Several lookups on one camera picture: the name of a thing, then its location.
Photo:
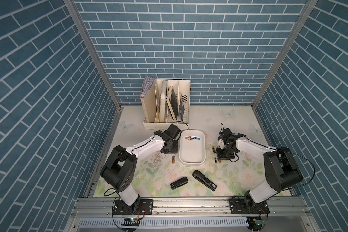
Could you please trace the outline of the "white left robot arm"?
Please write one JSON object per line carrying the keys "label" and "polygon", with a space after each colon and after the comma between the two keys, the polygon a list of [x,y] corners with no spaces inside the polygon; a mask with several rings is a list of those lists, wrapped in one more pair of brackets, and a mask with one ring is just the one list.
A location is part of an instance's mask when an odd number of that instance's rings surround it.
{"label": "white left robot arm", "polygon": [[164,154],[177,153],[180,135],[181,129],[170,124],[165,131],[155,131],[137,145],[126,148],[116,146],[102,167],[100,176],[115,189],[125,205],[135,206],[140,196],[131,183],[137,162],[158,151]]}

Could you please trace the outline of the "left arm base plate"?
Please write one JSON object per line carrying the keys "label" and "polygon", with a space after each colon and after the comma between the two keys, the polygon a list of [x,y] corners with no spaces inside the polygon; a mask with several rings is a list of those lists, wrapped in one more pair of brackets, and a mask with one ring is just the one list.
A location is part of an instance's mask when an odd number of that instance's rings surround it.
{"label": "left arm base plate", "polygon": [[117,198],[114,201],[112,214],[115,216],[127,215],[151,215],[153,209],[153,199],[138,198],[131,206],[127,205],[121,199]]}

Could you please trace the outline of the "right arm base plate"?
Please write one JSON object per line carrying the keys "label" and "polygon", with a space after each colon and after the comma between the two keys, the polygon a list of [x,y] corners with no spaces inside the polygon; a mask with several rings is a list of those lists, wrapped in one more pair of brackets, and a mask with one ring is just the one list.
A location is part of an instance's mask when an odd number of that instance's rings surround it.
{"label": "right arm base plate", "polygon": [[229,199],[232,214],[269,214],[270,210],[266,201],[255,203],[249,198],[234,196]]}

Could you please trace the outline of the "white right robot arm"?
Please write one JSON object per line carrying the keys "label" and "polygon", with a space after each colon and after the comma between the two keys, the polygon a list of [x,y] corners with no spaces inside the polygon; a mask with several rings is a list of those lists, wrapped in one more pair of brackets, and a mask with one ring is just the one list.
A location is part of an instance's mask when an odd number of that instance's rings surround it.
{"label": "white right robot arm", "polygon": [[265,179],[244,196],[244,206],[249,208],[260,205],[303,179],[288,148],[273,148],[259,144],[244,134],[233,133],[229,128],[220,129],[215,151],[219,160],[237,162],[240,152],[263,159]]}

